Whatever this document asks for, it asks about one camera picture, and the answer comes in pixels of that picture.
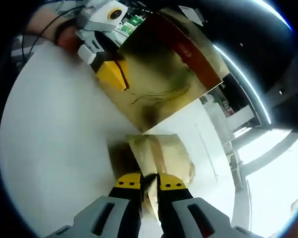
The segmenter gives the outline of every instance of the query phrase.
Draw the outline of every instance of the black cable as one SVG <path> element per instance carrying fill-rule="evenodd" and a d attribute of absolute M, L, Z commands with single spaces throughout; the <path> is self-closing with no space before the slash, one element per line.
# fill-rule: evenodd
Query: black cable
<path fill-rule="evenodd" d="M 84 6 L 76 6 L 76 7 L 73 7 L 71 8 L 70 10 L 67 10 L 65 12 L 63 12 L 62 14 L 58 15 L 57 17 L 54 18 L 53 21 L 51 21 L 42 31 L 41 33 L 37 36 L 37 38 L 35 39 L 30 51 L 29 51 L 29 54 L 28 54 L 28 57 L 27 57 L 27 61 L 29 60 L 30 58 L 30 55 L 31 55 L 31 52 L 35 46 L 35 44 L 38 42 L 38 40 L 40 39 L 40 37 L 42 37 L 43 33 L 46 31 L 46 29 L 48 29 L 57 19 L 59 19 L 61 16 L 64 16 L 65 14 L 69 13 L 70 11 L 73 11 L 75 9 L 79 9 L 79 8 L 83 8 Z"/>
<path fill-rule="evenodd" d="M 126 85 L 126 89 L 129 89 L 129 83 L 128 83 L 126 77 L 125 77 L 125 74 L 123 72 L 123 69 L 121 68 L 120 64 L 116 60 L 114 60 L 114 62 L 117 65 L 117 67 L 119 68 L 119 71 L 121 73 L 121 76 L 123 77 L 124 83 Z"/>
<path fill-rule="evenodd" d="M 23 65 L 25 65 L 26 58 L 25 58 L 25 53 L 24 53 L 24 35 L 22 35 L 21 49 L 22 49 L 22 62 L 23 62 Z"/>

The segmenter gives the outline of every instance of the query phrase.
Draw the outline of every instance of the gold foil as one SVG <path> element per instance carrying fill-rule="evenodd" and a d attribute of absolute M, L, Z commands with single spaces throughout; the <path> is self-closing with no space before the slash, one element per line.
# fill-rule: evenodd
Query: gold foil
<path fill-rule="evenodd" d="M 222 82 L 222 76 L 214 70 L 214 63 L 210 64 L 196 47 L 195 50 L 202 55 L 202 61 L 192 64 L 190 57 L 194 54 L 189 48 L 193 45 L 192 41 L 188 44 L 187 36 L 184 39 L 184 34 L 170 20 L 172 19 L 154 14 L 145 20 L 118 50 L 119 60 L 124 61 L 127 66 L 124 74 L 129 89 L 120 92 L 109 84 L 99 82 L 118 109 L 142 132 L 154 127 Z M 193 35 L 196 41 L 199 36 Z M 206 37 L 200 44 L 204 48 L 212 45 Z M 203 70 L 200 70 L 197 76 L 191 69 L 192 66 Z"/>

